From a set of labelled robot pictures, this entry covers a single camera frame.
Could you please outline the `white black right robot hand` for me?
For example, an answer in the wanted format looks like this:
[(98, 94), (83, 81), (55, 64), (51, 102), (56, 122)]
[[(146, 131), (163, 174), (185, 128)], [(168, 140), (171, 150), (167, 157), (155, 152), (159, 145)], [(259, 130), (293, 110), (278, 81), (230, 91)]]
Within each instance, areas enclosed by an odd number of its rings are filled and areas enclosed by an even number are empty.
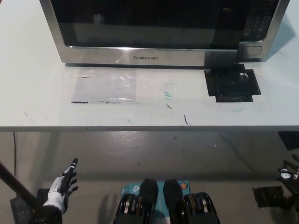
[(282, 168), (278, 169), (278, 180), (295, 192), (299, 190), (299, 157), (292, 154), (292, 158), (295, 162), (283, 160)]

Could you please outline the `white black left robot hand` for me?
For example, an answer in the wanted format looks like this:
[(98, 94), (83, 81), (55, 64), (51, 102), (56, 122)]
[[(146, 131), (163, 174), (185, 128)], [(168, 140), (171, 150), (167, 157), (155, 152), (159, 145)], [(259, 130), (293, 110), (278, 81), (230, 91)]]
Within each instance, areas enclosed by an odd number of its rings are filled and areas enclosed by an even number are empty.
[(47, 201), (43, 204), (43, 207), (52, 206), (58, 209), (62, 214), (67, 211), (68, 198), (78, 189), (78, 186), (72, 188), (72, 185), (77, 182), (77, 179), (74, 178), (77, 174), (75, 172), (77, 163), (78, 159), (74, 158), (71, 165), (54, 180), (49, 189)]

